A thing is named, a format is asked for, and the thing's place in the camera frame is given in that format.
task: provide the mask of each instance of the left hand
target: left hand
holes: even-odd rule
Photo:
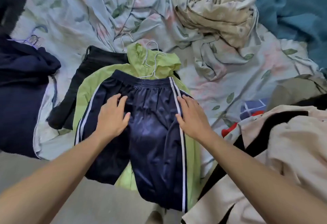
[[[130,112],[126,113],[124,117],[127,96],[123,96],[117,105],[120,96],[121,94],[119,93],[109,98],[107,103],[101,107],[98,116],[98,123],[94,135],[106,144],[120,135],[128,125]]]

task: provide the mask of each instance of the beige floral fabric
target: beige floral fabric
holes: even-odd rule
[[[257,22],[256,0],[172,0],[181,23],[199,32],[218,33],[242,48]]]

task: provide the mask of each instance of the elastic waistband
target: elastic waistband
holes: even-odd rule
[[[127,83],[132,86],[148,86],[148,87],[163,87],[163,86],[171,86],[170,77],[164,79],[156,79],[156,80],[147,80],[147,79],[139,79],[134,77],[128,73],[124,73],[120,70],[115,70],[111,77]]]

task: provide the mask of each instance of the light blue bedsheet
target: light blue bedsheet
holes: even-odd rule
[[[279,39],[308,43],[309,58],[327,68],[327,0],[257,0],[259,22]]]

